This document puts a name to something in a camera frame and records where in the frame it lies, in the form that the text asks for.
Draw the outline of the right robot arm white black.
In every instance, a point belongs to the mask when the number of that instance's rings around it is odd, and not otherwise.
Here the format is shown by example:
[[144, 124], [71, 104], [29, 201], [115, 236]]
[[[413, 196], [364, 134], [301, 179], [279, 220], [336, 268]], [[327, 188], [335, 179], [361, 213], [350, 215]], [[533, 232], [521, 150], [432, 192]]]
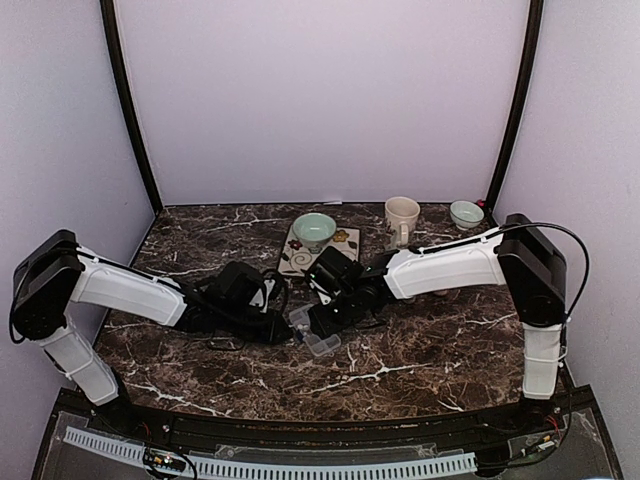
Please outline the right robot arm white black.
[[567, 262], [544, 235], [552, 229], [582, 239], [569, 229], [511, 214], [504, 225], [429, 247], [393, 249], [363, 265], [334, 247], [326, 248], [305, 273], [319, 303], [303, 317], [310, 331], [326, 339], [396, 301], [435, 291], [472, 286], [508, 288], [524, 328], [526, 398], [510, 413], [521, 434], [534, 432], [549, 416], [558, 369], [566, 354], [565, 328], [576, 306], [566, 300]]

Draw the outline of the clear plastic pill organizer box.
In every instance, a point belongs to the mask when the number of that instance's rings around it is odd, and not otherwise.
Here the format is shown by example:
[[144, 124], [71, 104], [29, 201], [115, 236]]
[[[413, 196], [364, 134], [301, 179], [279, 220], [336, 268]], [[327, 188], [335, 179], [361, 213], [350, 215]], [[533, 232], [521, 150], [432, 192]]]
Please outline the clear plastic pill organizer box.
[[309, 314], [311, 309], [312, 305], [308, 304], [289, 313], [287, 323], [293, 331], [293, 337], [298, 342], [305, 344], [316, 358], [331, 355], [341, 347], [341, 339], [336, 334], [326, 338], [316, 335], [311, 329]]

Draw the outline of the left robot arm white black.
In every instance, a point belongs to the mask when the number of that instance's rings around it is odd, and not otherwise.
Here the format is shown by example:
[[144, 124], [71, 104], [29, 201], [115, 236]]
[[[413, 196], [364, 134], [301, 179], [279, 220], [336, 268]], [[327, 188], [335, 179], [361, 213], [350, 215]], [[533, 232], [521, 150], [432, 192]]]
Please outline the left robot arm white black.
[[126, 401], [115, 371], [67, 316], [71, 303], [86, 303], [151, 320], [181, 332], [221, 331], [263, 345], [287, 341], [288, 289], [275, 270], [232, 261], [193, 284], [153, 276], [98, 256], [73, 232], [59, 230], [15, 269], [8, 314], [13, 343], [31, 341], [73, 381], [120, 436], [141, 427], [140, 412]]

